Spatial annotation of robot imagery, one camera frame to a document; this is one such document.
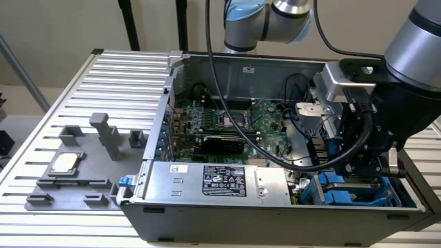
warning label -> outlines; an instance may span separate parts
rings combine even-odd
[[[246,196],[245,168],[204,166],[202,194]]]

small sticker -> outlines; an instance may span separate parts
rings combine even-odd
[[[177,165],[177,164],[173,164],[170,166],[170,172],[172,173],[186,173],[188,171],[188,165]]]
[[[242,73],[254,73],[254,68],[253,67],[244,67]]]
[[[202,194],[246,197],[245,168],[204,166]]]

silver sheet metal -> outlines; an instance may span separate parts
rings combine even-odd
[[[21,247],[157,247],[136,234],[120,211],[26,211],[26,194],[60,146],[61,125],[80,125],[105,111],[120,132],[149,132],[154,89],[164,84],[168,53],[105,51],[90,55],[58,100],[0,174],[0,246]],[[406,151],[441,198],[439,122],[414,135]],[[194,247],[170,244],[170,247]],[[198,247],[236,247],[200,245]],[[421,232],[398,232],[373,248],[439,248],[441,223]]]

capacitor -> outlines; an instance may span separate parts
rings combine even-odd
[[[266,111],[268,111],[270,114],[274,113],[274,112],[276,112],[276,104],[272,103],[272,104],[268,106]]]
[[[154,158],[158,158],[162,154],[162,149],[156,149],[154,150]]]
[[[169,118],[170,118],[170,112],[168,110],[165,110],[165,112],[164,112],[164,121],[168,121]]]
[[[161,132],[165,132],[166,131],[166,125],[161,125]]]
[[[156,148],[160,149],[162,147],[164,147],[164,142],[162,141],[157,141]]]

black cable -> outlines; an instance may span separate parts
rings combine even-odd
[[[285,79],[285,82],[284,82],[284,104],[286,104],[286,86],[288,86],[288,81],[289,81],[289,79],[293,77],[293,76],[296,76],[296,75],[300,75],[300,76],[302,76],[305,79],[306,79],[306,82],[309,82],[309,78],[302,74],[302,73],[293,73],[293,74],[290,74],[288,77],[286,77],[286,79]]]
[[[253,125],[256,123],[256,121],[258,121],[258,119],[264,116],[264,114],[258,115],[258,117],[249,123],[249,125]]]
[[[254,142],[248,138],[248,136],[245,135],[244,131],[240,129],[240,126],[234,120],[234,118],[230,115],[230,111],[229,108],[225,104],[225,99],[224,99],[224,95],[221,92],[221,88],[218,86],[218,79],[217,79],[217,73],[216,73],[216,69],[214,69],[214,62],[213,62],[213,51],[212,51],[212,38],[210,38],[210,26],[209,26],[209,0],[205,0],[205,41],[206,41],[206,50],[208,50],[208,59],[209,59],[209,64],[210,64],[210,68],[212,68],[212,73],[213,73],[213,79],[214,79],[214,85],[216,85],[216,90],[218,93],[218,99],[220,102],[224,106],[225,109],[225,113],[228,115],[228,118],[238,132],[238,134],[241,135],[241,137],[244,138],[244,140],[248,142],[248,144],[256,149],[256,151],[258,151],[264,157],[272,161],[273,163],[276,163],[280,167],[288,169],[288,170],[294,170],[298,172],[316,172],[318,170],[322,169],[328,169],[330,167],[336,167],[340,166],[345,163],[345,161],[351,158],[353,156],[355,156],[358,150],[363,147],[363,145],[367,142],[367,138],[370,136],[371,133],[371,128],[373,128],[373,120],[371,120],[371,113],[370,112],[365,112],[361,116],[365,125],[363,125],[363,130],[358,136],[357,141],[354,142],[353,146],[348,148],[346,151],[342,152],[342,154],[340,154],[333,160],[328,161],[324,164],[320,165],[312,165],[312,166],[297,166],[297,165],[292,165],[284,161],[281,161],[278,158],[276,158],[272,154],[269,154],[257,144],[254,144]]]
[[[298,161],[298,160],[302,160],[302,159],[310,158],[310,156],[304,156],[304,157],[301,157],[300,159],[286,159],[286,157],[285,157],[285,151],[288,150],[289,147],[290,147],[290,145],[286,146],[286,147],[284,148],[282,152],[281,152],[281,155],[282,155],[281,157],[282,157],[285,160],[293,162],[293,161]]]
[[[382,59],[383,56],[379,55],[379,54],[349,52],[349,51],[340,50],[340,49],[337,49],[337,48],[334,48],[334,47],[332,46],[329,40],[326,39],[326,36],[325,36],[324,30],[322,30],[322,26],[321,26],[321,24],[320,24],[320,19],[318,19],[318,4],[317,4],[317,0],[314,0],[313,4],[314,4],[314,20],[316,20],[317,30],[318,30],[320,37],[322,38],[326,47],[328,47],[333,52],[340,53],[340,54],[342,54],[342,55],[349,55],[349,56],[357,56],[357,57],[366,57],[366,58],[378,58],[378,59]]]
[[[289,120],[290,120],[290,123],[293,124],[297,132],[302,135],[302,137],[305,137],[306,140],[309,140],[309,136],[302,132],[302,130],[300,129],[300,127],[297,126],[296,122],[294,122],[294,119],[290,115],[290,112],[288,113],[289,114]]]
[[[202,85],[204,88],[206,88],[206,85],[202,81],[198,81],[196,82],[192,87],[190,87],[190,93],[189,93],[189,99],[193,100],[193,91],[194,91],[194,88],[198,86],[198,85]]]

